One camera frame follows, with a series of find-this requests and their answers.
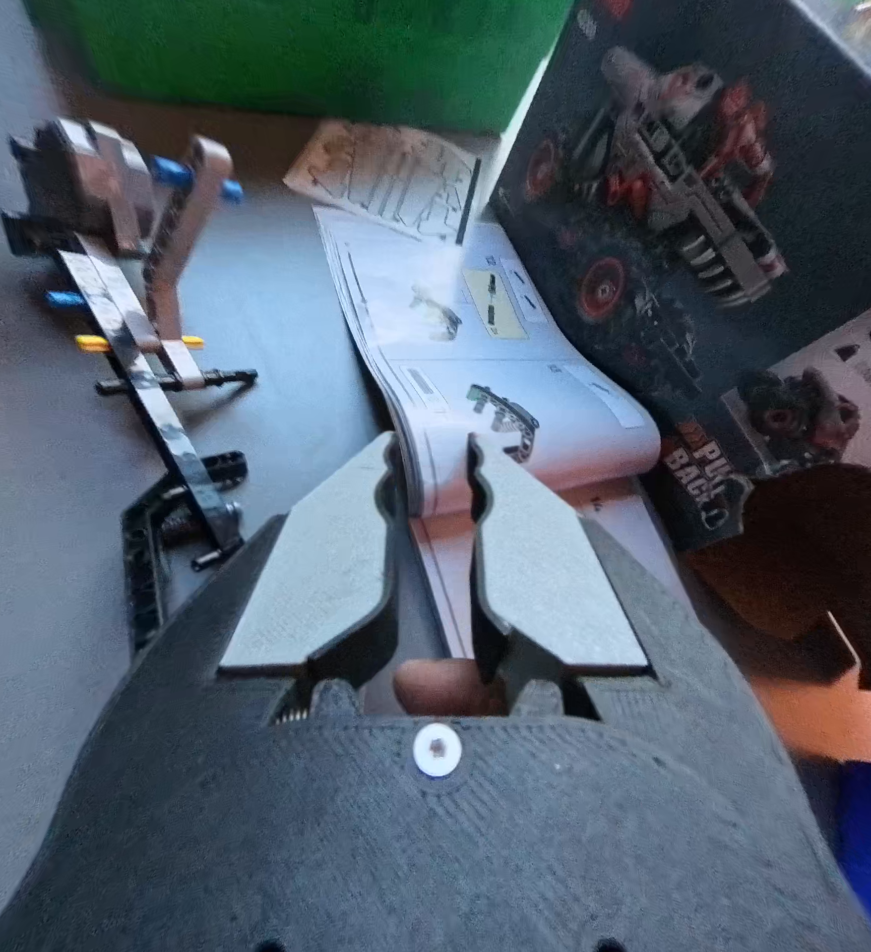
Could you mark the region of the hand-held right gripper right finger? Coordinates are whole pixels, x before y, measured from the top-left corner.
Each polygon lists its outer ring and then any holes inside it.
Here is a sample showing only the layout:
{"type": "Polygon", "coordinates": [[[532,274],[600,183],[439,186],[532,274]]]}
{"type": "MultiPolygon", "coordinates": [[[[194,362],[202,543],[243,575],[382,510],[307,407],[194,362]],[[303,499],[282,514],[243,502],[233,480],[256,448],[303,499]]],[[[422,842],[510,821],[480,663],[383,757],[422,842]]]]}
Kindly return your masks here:
{"type": "Polygon", "coordinates": [[[647,653],[574,508],[474,433],[467,475],[471,632],[482,679],[648,673],[647,653]]]}

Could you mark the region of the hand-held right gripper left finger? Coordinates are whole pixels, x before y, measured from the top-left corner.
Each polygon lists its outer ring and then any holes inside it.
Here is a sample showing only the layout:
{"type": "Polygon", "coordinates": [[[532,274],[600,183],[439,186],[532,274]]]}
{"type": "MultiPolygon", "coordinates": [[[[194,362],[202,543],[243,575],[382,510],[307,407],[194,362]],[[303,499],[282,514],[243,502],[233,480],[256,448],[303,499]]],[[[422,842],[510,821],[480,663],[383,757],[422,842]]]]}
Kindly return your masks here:
{"type": "Polygon", "coordinates": [[[377,436],[290,510],[219,673],[370,681],[392,658],[393,445],[377,436]]]}

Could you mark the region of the black angled lego beam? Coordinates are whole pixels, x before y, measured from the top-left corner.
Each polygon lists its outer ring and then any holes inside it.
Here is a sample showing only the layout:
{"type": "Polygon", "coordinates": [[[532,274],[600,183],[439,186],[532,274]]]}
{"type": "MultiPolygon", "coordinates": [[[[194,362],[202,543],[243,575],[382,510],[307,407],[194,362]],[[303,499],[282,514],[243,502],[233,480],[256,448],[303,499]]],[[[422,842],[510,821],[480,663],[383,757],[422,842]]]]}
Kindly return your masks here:
{"type": "Polygon", "coordinates": [[[166,589],[171,579],[168,549],[206,541],[210,550],[191,561],[196,572],[225,564],[244,545],[223,549],[193,514],[188,489],[165,472],[121,514],[124,596],[131,656],[156,637],[167,617],[166,589]]]}

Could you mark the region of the lego instruction booklet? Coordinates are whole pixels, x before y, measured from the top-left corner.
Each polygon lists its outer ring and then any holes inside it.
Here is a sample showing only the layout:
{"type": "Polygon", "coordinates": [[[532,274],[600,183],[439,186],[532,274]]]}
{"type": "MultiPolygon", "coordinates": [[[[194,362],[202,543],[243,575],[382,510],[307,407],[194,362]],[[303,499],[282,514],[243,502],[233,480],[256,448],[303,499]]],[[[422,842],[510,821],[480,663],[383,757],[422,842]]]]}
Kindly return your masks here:
{"type": "Polygon", "coordinates": [[[471,657],[470,433],[600,523],[689,605],[636,478],[659,457],[648,411],[560,331],[505,232],[425,244],[313,209],[347,326],[393,418],[409,525],[443,639],[471,657]]]}

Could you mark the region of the partly built lego chassis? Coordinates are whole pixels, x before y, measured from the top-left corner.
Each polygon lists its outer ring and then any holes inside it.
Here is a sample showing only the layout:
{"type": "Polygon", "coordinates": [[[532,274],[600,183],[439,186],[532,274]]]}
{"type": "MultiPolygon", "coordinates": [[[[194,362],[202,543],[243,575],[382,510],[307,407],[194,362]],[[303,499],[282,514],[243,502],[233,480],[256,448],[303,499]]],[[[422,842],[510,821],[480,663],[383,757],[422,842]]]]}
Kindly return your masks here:
{"type": "Polygon", "coordinates": [[[239,507],[223,499],[227,477],[211,476],[168,395],[257,380],[253,369],[200,368],[191,352],[203,339],[183,331],[180,281],[198,238],[221,202],[243,197],[231,153],[194,135],[179,162],[147,156],[108,125],[68,117],[36,126],[31,140],[11,137],[9,150],[28,201],[25,213],[1,212],[10,251],[61,265],[72,290],[48,292],[48,305],[88,314],[93,331],[76,346],[114,373],[98,393],[132,403],[177,478],[172,503],[207,539],[192,568],[223,561],[243,543],[239,507]]]}

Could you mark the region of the lego sticker sheet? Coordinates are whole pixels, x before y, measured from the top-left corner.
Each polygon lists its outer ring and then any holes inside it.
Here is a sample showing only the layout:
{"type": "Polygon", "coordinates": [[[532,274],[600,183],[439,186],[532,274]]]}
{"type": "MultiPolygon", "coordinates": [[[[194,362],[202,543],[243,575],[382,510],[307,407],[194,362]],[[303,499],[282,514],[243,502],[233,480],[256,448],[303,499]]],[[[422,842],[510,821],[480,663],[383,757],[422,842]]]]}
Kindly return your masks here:
{"type": "Polygon", "coordinates": [[[418,241],[462,245],[480,171],[477,156],[428,130],[326,118],[283,183],[418,241]]]}

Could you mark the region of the dark lego set box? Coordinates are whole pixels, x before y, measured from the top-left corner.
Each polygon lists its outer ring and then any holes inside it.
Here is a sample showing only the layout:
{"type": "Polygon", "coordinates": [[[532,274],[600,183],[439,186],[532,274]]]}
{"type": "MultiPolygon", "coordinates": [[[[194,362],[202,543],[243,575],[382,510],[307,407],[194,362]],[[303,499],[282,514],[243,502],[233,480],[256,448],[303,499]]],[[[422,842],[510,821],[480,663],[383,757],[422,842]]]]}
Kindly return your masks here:
{"type": "Polygon", "coordinates": [[[871,78],[796,2],[575,2],[491,206],[655,420],[676,549],[762,482],[871,470],[871,78]]]}

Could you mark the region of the person's right hand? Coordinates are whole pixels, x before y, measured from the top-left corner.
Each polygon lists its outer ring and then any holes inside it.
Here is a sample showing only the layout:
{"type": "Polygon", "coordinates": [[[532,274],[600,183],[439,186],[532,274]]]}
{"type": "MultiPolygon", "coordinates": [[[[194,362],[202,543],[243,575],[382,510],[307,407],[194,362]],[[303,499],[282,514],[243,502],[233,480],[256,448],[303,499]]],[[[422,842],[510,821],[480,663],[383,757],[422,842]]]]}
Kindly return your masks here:
{"type": "Polygon", "coordinates": [[[406,660],[392,683],[399,705],[414,717],[497,717],[509,709],[504,684],[485,682],[472,659],[406,660]]]}

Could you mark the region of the cardboard sheet stand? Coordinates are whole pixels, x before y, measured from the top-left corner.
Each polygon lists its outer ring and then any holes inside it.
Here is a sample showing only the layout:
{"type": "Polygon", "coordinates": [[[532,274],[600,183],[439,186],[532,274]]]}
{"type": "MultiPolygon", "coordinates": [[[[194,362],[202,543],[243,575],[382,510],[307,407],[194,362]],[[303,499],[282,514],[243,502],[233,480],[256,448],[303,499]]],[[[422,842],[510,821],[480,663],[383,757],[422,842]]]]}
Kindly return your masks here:
{"type": "Polygon", "coordinates": [[[786,746],[871,764],[871,470],[760,483],[742,530],[688,553],[786,746]]]}

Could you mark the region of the green plastic bin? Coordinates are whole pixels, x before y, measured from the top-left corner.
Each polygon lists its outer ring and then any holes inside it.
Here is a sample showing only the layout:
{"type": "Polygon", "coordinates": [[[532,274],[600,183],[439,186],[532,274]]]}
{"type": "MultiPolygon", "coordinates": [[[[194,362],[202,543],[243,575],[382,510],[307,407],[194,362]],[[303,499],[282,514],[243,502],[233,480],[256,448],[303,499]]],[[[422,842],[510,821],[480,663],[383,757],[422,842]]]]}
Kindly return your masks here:
{"type": "Polygon", "coordinates": [[[112,94],[500,133],[558,39],[564,1],[35,1],[112,94]]]}

